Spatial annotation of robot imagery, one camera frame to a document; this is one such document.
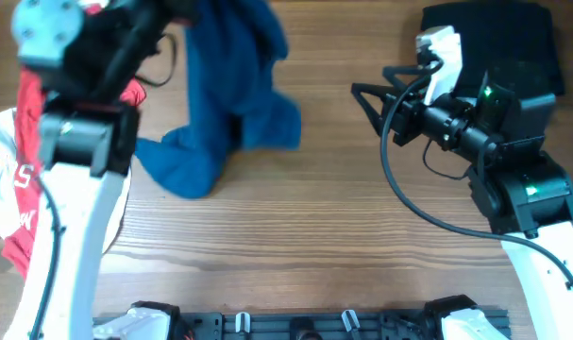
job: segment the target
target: green led indicator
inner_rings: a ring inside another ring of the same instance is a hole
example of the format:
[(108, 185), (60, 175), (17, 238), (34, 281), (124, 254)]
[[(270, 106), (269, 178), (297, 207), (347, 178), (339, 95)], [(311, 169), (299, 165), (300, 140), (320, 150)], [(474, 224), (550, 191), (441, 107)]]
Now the green led indicator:
[(538, 194), (538, 189), (534, 186), (529, 186), (525, 188), (525, 192), (528, 193), (528, 196), (533, 196)]

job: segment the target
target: red fabric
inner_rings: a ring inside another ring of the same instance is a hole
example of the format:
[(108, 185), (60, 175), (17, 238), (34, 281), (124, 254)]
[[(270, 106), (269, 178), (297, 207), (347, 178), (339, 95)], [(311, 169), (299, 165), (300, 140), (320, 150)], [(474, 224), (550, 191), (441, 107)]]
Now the red fabric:
[[(121, 99), (133, 106), (139, 106), (145, 100), (145, 90), (135, 80), (131, 80)], [(41, 189), (31, 185), (30, 179), (38, 173), (41, 164), (38, 160), (39, 133), (38, 125), (41, 118), (45, 96), (41, 92), (41, 82), (38, 77), (23, 70), (20, 74), (18, 90), (17, 113), (15, 117), (15, 142), (18, 154), (18, 167), (15, 172), (15, 195), (20, 211), (20, 228), (5, 240), (3, 256), (10, 260), (22, 276), (26, 277), (32, 246), (38, 225), (39, 197)]]

